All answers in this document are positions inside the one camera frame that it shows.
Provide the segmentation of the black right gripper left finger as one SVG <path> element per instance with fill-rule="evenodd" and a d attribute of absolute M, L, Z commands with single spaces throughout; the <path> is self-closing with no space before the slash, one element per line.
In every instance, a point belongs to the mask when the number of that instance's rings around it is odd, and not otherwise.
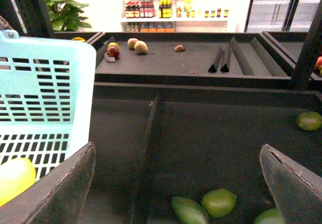
<path fill-rule="evenodd" d="M 1 223 L 77 223 L 96 162 L 88 142 L 25 192 L 1 206 Z"/>

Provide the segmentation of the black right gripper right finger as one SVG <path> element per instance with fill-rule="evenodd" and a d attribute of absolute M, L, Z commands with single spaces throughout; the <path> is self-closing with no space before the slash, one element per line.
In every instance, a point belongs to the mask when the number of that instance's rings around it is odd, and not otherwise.
<path fill-rule="evenodd" d="M 260 165 L 285 223 L 321 223 L 321 177 L 266 144 Z"/>

